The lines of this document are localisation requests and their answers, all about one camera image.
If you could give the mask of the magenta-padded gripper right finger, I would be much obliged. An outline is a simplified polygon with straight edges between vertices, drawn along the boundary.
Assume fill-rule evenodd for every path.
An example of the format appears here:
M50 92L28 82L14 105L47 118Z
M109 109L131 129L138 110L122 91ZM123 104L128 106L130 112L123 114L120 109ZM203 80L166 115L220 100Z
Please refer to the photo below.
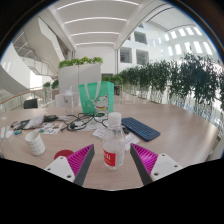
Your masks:
M135 162L143 185L147 185L182 169L182 166L166 153L156 153L136 144L130 145L130 154Z

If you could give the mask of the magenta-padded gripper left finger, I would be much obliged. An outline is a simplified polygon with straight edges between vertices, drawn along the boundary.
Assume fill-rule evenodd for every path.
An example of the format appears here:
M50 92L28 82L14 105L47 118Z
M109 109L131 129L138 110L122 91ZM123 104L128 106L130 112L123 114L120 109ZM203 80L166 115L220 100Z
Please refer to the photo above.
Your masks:
M67 157L59 156L45 171L82 186L94 155L94 145L91 144Z

